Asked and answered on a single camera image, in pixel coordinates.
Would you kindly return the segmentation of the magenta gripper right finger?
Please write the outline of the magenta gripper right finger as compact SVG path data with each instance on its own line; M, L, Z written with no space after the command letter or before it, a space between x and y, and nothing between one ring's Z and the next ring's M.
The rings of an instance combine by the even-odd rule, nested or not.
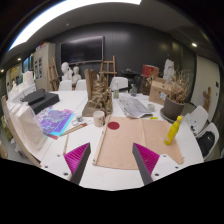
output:
M151 175L159 160L159 155L137 143L133 144L132 153L136 160L143 183L145 185L152 183L153 179Z

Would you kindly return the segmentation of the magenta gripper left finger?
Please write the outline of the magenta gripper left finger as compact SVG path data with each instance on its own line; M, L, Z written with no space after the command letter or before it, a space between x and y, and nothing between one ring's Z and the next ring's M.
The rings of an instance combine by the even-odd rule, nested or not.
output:
M72 183L76 185L80 183L90 153L91 153L90 144L86 143L64 155L65 161L72 174L71 177Z

